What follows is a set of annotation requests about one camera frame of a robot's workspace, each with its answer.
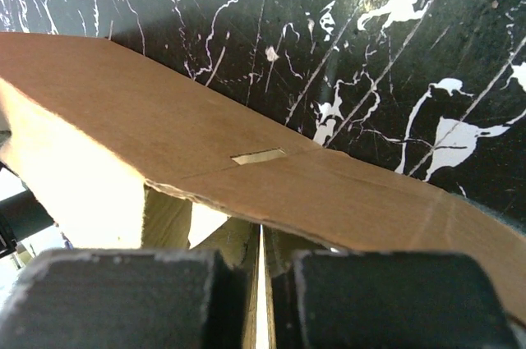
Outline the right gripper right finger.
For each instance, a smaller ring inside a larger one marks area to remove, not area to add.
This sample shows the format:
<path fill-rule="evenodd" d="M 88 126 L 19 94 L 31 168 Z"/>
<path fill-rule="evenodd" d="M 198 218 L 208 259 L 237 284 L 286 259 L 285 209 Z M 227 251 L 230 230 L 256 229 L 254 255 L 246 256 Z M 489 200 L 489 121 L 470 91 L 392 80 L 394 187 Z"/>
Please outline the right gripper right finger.
<path fill-rule="evenodd" d="M 263 227 L 265 272 L 268 279 L 286 276 L 293 279 L 294 256 L 298 252 L 327 250 L 327 248 L 302 236 Z"/>

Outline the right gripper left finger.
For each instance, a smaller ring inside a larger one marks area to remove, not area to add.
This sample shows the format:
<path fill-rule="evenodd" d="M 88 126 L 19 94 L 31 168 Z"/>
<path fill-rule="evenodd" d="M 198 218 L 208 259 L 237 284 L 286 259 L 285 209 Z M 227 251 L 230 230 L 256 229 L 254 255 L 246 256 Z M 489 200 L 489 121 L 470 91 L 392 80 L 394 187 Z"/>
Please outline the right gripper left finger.
<path fill-rule="evenodd" d="M 228 218 L 193 250 L 217 250 L 232 269 L 252 271 L 256 267 L 259 227 L 239 218 Z"/>

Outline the brown cardboard box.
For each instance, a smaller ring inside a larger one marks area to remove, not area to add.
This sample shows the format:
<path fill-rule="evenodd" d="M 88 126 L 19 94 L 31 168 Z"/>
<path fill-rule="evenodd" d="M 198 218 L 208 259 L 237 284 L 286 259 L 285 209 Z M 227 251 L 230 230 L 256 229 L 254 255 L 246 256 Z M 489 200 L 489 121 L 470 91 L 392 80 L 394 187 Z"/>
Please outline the brown cardboard box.
<path fill-rule="evenodd" d="M 2 33 L 1 127 L 1 160 L 77 246 L 166 246 L 152 189 L 338 248 L 465 253 L 525 317 L 523 235 L 109 40 Z"/>

